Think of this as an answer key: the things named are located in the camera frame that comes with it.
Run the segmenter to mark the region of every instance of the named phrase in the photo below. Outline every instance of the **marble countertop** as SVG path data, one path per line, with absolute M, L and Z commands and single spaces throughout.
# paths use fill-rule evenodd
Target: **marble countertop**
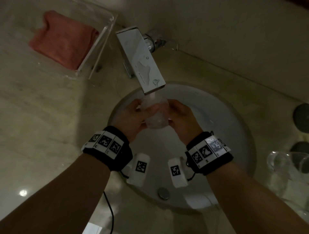
M 231 105 L 247 125 L 255 144 L 254 178 L 269 183 L 266 158 L 271 151 L 288 151 L 308 141 L 293 124 L 301 104 L 270 88 L 180 51 L 161 48 L 153 54 L 166 82 L 199 87 Z M 0 219 L 48 183 L 80 154 L 80 147 L 103 129 L 116 104 L 135 89 L 122 64 L 116 38 L 111 35 L 90 81 L 52 77 L 1 55 L 0 70 Z M 25 197 L 19 192 L 26 190 Z M 118 233 L 232 233 L 218 206 L 186 214 L 162 209 L 130 189 L 117 173 L 106 187 Z M 101 199 L 90 222 L 110 227 L 110 210 Z

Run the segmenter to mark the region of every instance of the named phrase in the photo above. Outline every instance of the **forearm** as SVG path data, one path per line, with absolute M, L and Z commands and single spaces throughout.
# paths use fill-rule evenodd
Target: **forearm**
M 309 233 L 305 221 L 234 163 L 208 174 L 207 180 L 237 234 Z
M 82 154 L 72 165 L 0 221 L 0 233 L 82 233 L 110 176 Z

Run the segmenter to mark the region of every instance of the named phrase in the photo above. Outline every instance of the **sink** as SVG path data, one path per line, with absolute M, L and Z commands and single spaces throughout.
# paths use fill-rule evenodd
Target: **sink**
M 205 91 L 183 84 L 167 84 L 162 92 L 167 98 L 177 99 L 189 106 L 202 129 L 214 131 L 215 136 L 227 144 L 234 156 L 234 162 L 249 174 L 253 172 L 255 163 L 253 140 L 243 121 L 236 117 L 232 108 Z M 131 101 L 143 96 L 142 90 L 138 89 L 123 98 L 112 112 L 110 124 Z M 185 209 L 201 209 L 218 203 L 206 177 L 201 174 L 196 174 L 188 182 L 187 187 L 176 189 L 173 186 L 167 164 L 169 159 L 182 157 L 181 161 L 187 178 L 193 175 L 193 171 L 185 165 L 185 145 L 170 126 L 159 130 L 143 130 L 130 147 L 133 155 L 144 153 L 150 156 L 143 187 L 135 187 L 145 195 L 160 203 Z M 129 169 L 126 166 L 122 172 L 128 174 Z M 157 191 L 161 187 L 169 191 L 168 200 L 162 200 L 158 196 Z

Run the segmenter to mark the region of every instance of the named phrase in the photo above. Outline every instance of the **hand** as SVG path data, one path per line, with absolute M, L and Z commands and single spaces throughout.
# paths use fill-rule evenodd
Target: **hand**
M 168 103 L 170 105 L 168 124 L 175 130 L 179 139 L 188 145 L 203 130 L 197 123 L 190 107 L 174 99 L 168 99 Z
M 136 108 L 142 101 L 135 99 L 131 102 L 117 117 L 114 127 L 118 128 L 128 138 L 129 142 L 135 140 L 136 135 L 143 129 L 147 128 L 143 123 L 146 118 L 153 116 L 160 109 L 158 104 L 154 104 L 144 111 Z

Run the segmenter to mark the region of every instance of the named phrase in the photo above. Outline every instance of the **sink rim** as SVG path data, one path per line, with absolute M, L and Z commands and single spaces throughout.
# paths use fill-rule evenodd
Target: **sink rim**
M 252 136 L 252 133 L 248 127 L 248 125 L 246 124 L 246 122 L 244 121 L 244 119 L 241 117 L 241 115 L 238 113 L 238 111 L 225 99 L 223 99 L 222 97 L 220 97 L 218 95 L 218 93 L 215 93 L 211 90 L 208 90 L 207 88 L 201 88 L 198 87 L 196 85 L 192 85 L 189 84 L 187 82 L 179 82 L 179 81 L 167 81 L 166 82 L 166 86 L 168 85 L 184 85 L 184 86 L 189 86 L 189 87 L 193 87 L 196 89 L 199 89 L 201 91 L 204 91 L 206 93 L 209 93 L 211 95 L 213 95 L 214 97 L 218 98 L 221 102 L 223 102 L 230 110 L 231 112 L 235 115 L 235 117 L 237 118 L 237 120 L 241 123 L 241 126 L 243 127 L 243 130 L 245 132 L 245 136 L 247 137 L 248 140 L 248 147 L 249 147 L 249 151 L 250 151 L 250 155 L 251 155 L 251 161 L 250 161 L 250 165 L 249 165 L 249 170 L 248 170 L 248 174 L 249 176 L 254 175 L 255 170 L 256 170 L 256 163 L 257 163 L 257 154 L 256 154 L 256 147 L 255 147 L 255 143 L 254 143 L 254 138 Z M 117 109 L 126 101 L 126 99 L 128 99 L 130 96 L 134 95 L 135 93 L 141 91 L 141 88 L 137 88 L 135 90 L 133 90 L 132 92 L 128 93 L 126 96 L 124 96 L 113 108 L 109 119 L 108 119 L 108 125 L 111 124 L 112 119 L 115 116 L 115 113 L 117 111 Z M 145 193 L 143 193 L 142 191 L 140 191 L 138 188 L 136 188 L 135 186 L 128 184 L 126 182 L 126 179 L 120 174 L 122 180 L 126 183 L 127 186 L 129 186 L 136 194 L 138 194 L 139 196 L 141 196 L 142 198 L 144 198 L 146 201 L 157 205 L 158 207 L 162 208 L 162 209 L 170 209 L 172 211 L 175 211 L 177 213 L 181 213 L 181 214 L 200 214 L 200 212 L 198 212 L 198 210 L 194 210 L 194 209 L 190 209 L 190 208 L 180 208 L 180 207 L 174 207 L 168 204 L 164 204 L 162 202 L 159 202 L 157 200 L 155 200 L 154 198 L 146 195 Z

